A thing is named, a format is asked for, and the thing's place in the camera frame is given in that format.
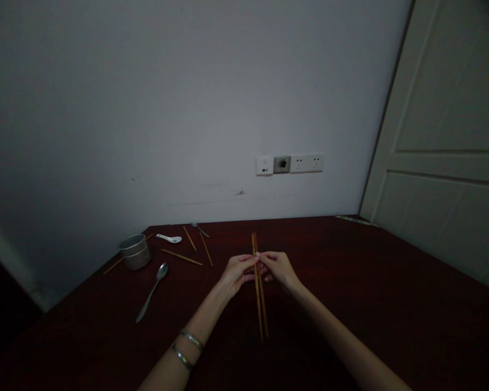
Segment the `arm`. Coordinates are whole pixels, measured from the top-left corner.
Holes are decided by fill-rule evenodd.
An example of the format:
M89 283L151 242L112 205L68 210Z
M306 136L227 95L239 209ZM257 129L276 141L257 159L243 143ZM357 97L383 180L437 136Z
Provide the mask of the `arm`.
M203 345L208 341L230 299L239 291L241 285L255 278L253 274L245 274L245 271L255 265L258 259L252 255L230 258L221 279L186 325L185 330L194 335ZM175 346L190 364L197 363L201 352L190 340L179 335L175 339ZM178 355L171 349L167 349L140 385L139 390L182 390L189 377L190 371L183 365Z
M260 261L306 309L362 390L411 390L299 281L285 253L268 251L260 254Z

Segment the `stainless steel spoon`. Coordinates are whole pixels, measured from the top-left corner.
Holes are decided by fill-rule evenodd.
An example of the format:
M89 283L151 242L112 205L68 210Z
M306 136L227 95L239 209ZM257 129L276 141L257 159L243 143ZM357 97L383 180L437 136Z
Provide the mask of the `stainless steel spoon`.
M152 288L150 295L148 295L147 301L145 301L145 304L143 304L143 308L141 309L140 314L136 318L136 324L139 323L141 319L143 319L145 312L147 312L148 304L151 301L152 294L156 290L156 286L158 286L158 282L160 282L163 279L163 277L167 275L167 273L168 273L168 264L165 262L159 267L158 275L156 276L158 280L154 284L154 288Z
M208 235L206 234L206 232L205 232L205 231L203 231L201 228L199 228L199 227L197 226L197 223L191 223L190 225L192 225L194 228L197 228L197 229L198 229L198 230L199 230L199 231L200 231L200 232L201 232L201 233L202 233L204 236L206 236L206 237L210 237L210 236L208 236Z

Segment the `metal cup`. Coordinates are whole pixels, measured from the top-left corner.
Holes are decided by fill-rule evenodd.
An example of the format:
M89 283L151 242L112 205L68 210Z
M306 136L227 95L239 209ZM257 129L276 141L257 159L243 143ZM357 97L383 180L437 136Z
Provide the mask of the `metal cup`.
M145 235L130 236L120 243L123 262L129 270L138 270L151 261L151 252L148 250Z

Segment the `dark red table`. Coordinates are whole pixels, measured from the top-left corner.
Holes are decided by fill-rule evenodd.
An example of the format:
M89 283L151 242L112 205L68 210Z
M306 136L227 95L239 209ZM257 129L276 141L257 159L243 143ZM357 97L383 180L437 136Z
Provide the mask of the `dark red table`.
M221 276L232 255L285 251L301 281L414 389L489 389L489 288L380 228L315 217L153 226L153 261L114 257L0 355L0 390L136 389ZM194 258L197 266L159 251ZM170 265L143 321L136 316L162 262ZM255 287L228 305L188 389L355 389L334 352L277 282L265 284L270 339L259 341Z

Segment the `person's left hand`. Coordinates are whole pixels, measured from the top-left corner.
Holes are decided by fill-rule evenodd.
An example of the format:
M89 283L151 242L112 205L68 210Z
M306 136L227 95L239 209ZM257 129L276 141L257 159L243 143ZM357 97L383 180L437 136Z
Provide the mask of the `person's left hand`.
M239 292L239 289L241 289L241 286L245 282L255 279L253 273L245 274L245 272L250 269L253 271L253 266L258 260L258 256L254 257L250 254L236 255L230 258L227 268L224 270L220 279L220 282L228 287L230 298Z

